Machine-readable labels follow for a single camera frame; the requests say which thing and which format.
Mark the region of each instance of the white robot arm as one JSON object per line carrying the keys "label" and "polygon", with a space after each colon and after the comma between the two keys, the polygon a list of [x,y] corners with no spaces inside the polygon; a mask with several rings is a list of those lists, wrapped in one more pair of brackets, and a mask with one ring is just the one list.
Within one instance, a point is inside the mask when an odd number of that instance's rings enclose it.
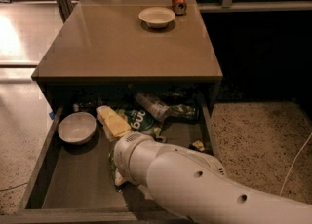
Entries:
{"label": "white robot arm", "polygon": [[267,194],[226,177],[210,155],[131,132],[114,148],[121,175],[148,188],[163,209],[195,223],[312,223],[312,206]]}

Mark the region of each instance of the bowl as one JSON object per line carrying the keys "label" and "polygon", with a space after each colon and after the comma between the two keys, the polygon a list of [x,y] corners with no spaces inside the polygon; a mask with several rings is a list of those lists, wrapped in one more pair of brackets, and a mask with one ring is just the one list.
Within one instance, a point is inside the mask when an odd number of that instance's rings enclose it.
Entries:
{"label": "bowl", "polygon": [[151,28],[164,28],[176,17],[175,12],[163,7],[151,7],[142,10],[139,18]]}
{"label": "bowl", "polygon": [[58,126],[58,136],[70,144],[84,144],[96,132],[96,118],[87,112],[76,112],[65,117]]}

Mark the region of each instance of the open drawer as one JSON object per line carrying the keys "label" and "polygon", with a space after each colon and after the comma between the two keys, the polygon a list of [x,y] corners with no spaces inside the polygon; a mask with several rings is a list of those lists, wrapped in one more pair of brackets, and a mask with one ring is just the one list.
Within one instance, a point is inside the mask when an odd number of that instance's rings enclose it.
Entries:
{"label": "open drawer", "polygon": [[[127,92],[123,86],[120,88],[120,92]],[[114,90],[114,94],[111,94],[109,87],[105,89],[105,94],[110,98],[120,97],[118,91]],[[62,100],[55,100],[54,106],[58,109],[55,110],[53,124],[28,184],[19,214],[29,219],[39,218],[39,221],[44,218],[49,223],[75,220],[188,222],[163,210],[141,186],[126,183],[120,192],[116,190],[108,160],[113,142],[106,138],[100,122],[97,122],[95,135],[86,144],[70,145],[59,138],[59,123],[71,113],[72,96],[77,90],[81,90],[81,87],[67,89],[65,86],[55,86],[49,89],[54,98],[58,98],[56,92],[60,93]],[[87,95],[96,94],[98,97],[95,92],[98,92],[98,86],[88,87]],[[206,152],[218,158],[205,97],[197,89],[193,95],[199,108],[198,121],[184,123],[166,120],[161,136],[166,137],[167,143],[183,147],[189,147],[194,141],[200,140]]]}

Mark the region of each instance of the soda can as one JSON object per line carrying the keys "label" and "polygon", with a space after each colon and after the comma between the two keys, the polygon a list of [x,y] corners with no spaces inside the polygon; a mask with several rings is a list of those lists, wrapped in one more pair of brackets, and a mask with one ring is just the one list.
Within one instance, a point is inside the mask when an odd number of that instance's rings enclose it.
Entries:
{"label": "soda can", "polygon": [[184,15],[187,8],[187,3],[185,0],[172,0],[173,10],[176,15],[181,16]]}

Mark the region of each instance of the floor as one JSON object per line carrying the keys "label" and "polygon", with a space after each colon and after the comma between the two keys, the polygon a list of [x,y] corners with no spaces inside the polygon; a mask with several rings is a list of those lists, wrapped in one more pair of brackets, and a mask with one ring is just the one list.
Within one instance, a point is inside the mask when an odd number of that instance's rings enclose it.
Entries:
{"label": "floor", "polygon": [[[0,5],[0,24],[0,62],[39,61],[62,27],[54,4]],[[52,123],[51,108],[31,73],[28,68],[0,69],[0,215],[17,212]],[[312,132],[295,100],[221,100],[212,121],[228,176],[275,195]],[[312,205],[311,163],[312,140],[294,164],[282,196]]]}

